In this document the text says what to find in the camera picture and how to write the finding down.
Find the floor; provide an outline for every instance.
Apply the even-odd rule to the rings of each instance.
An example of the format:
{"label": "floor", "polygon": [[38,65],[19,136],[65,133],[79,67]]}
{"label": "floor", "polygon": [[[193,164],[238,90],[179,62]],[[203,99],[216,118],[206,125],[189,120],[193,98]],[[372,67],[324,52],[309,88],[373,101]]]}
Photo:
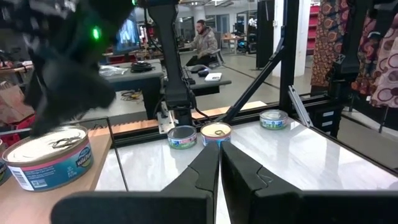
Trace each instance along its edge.
{"label": "floor", "polygon": [[[182,55],[182,64],[185,64],[190,57],[191,55],[189,54]],[[197,97],[198,107],[201,110],[210,110],[213,108],[232,105],[260,73],[260,71],[253,70],[256,63],[254,55],[226,55],[224,60],[226,62],[225,67],[219,68],[217,71],[222,72],[224,77],[231,79],[232,84],[222,86],[219,94]],[[306,63],[305,75],[295,78],[294,86],[299,94],[310,92],[311,66],[312,59],[309,57]],[[257,100],[261,100],[265,103],[278,101],[279,78],[272,76],[268,77],[265,83],[259,87],[258,91],[250,99],[250,101]],[[140,100],[122,101],[120,100],[120,93],[118,93],[118,100],[116,100],[108,110],[91,111],[85,115],[85,118],[92,118],[95,116],[115,116],[124,113],[137,113],[143,111],[144,105]],[[377,131],[378,124],[373,121],[369,121],[357,111],[346,113],[346,115],[366,123],[367,127],[342,118],[338,139],[353,147],[360,153],[372,157],[392,169],[398,167],[398,132],[385,129],[382,134],[379,134]],[[115,153],[114,151],[110,151],[105,163],[105,168],[101,175],[102,177],[106,176],[107,181],[100,180],[98,189],[124,189],[120,173],[113,173],[112,175],[109,174],[109,172],[114,170],[117,166],[118,163]],[[104,185],[109,181],[114,182],[112,189],[109,189]]]}

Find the gray floor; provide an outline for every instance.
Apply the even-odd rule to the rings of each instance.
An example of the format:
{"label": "gray floor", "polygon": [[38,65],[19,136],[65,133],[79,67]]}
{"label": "gray floor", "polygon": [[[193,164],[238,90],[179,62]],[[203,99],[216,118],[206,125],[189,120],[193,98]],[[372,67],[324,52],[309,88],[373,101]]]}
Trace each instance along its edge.
{"label": "gray floor", "polygon": [[[190,54],[181,55],[182,64],[185,64],[191,56]],[[228,55],[224,57],[224,60],[228,68],[219,68],[217,71],[222,72],[224,77],[231,79],[232,84],[222,86],[219,94],[197,97],[198,107],[201,110],[232,105],[260,73],[260,71],[253,70],[256,66],[254,55]],[[300,94],[310,92],[311,67],[312,58],[309,57],[305,75],[295,78],[294,85]],[[260,86],[250,101],[261,100],[265,103],[278,101],[279,82],[279,78],[270,75],[266,83]],[[140,111],[144,111],[144,105],[141,101],[121,101],[119,97],[108,110],[92,111],[85,118],[115,116]],[[375,130],[343,118],[340,123],[338,139],[388,167],[398,167],[398,141],[394,138],[386,138]],[[107,163],[116,165],[115,159],[114,154],[110,152]]]}

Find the monitor screen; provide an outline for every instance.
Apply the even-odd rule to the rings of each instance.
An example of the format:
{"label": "monitor screen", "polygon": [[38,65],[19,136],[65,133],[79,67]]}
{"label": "monitor screen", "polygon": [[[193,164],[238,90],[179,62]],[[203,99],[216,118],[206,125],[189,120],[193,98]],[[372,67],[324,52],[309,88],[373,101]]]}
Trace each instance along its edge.
{"label": "monitor screen", "polygon": [[133,50],[138,50],[139,44],[136,14],[132,11],[116,34],[116,44],[113,46],[113,53],[127,54]]}

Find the tin can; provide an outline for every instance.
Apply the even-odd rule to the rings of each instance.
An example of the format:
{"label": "tin can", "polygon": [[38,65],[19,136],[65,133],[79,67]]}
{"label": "tin can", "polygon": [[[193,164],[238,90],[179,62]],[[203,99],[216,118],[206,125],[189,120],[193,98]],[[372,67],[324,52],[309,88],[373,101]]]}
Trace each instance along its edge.
{"label": "tin can", "polygon": [[189,149],[197,143],[197,130],[188,125],[177,126],[168,131],[167,138],[173,149]]}
{"label": "tin can", "polygon": [[[0,153],[3,154],[5,150],[6,144],[4,144],[3,141],[0,139]],[[6,161],[0,158],[0,185],[5,183],[5,181],[7,181],[10,176],[11,171],[8,169]]]}
{"label": "tin can", "polygon": [[283,129],[286,127],[288,117],[284,111],[267,110],[260,114],[260,125],[270,130]]}
{"label": "tin can", "polygon": [[207,146],[209,142],[217,142],[220,147],[222,141],[231,141],[232,128],[226,123],[210,123],[201,127],[203,145]]}
{"label": "tin can", "polygon": [[65,126],[39,138],[25,138],[8,148],[2,158],[28,191],[46,191],[66,185],[93,165],[87,129]]}

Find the person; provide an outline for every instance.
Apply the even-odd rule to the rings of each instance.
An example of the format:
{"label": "person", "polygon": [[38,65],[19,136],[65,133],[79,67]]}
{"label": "person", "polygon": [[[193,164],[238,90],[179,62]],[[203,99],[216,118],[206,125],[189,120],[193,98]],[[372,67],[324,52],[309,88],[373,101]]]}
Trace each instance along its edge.
{"label": "person", "polygon": [[196,24],[198,35],[191,43],[191,48],[197,50],[197,54],[193,56],[186,66],[206,65],[216,60],[211,53],[218,49],[216,37],[211,27],[207,27],[205,21],[200,19]]}

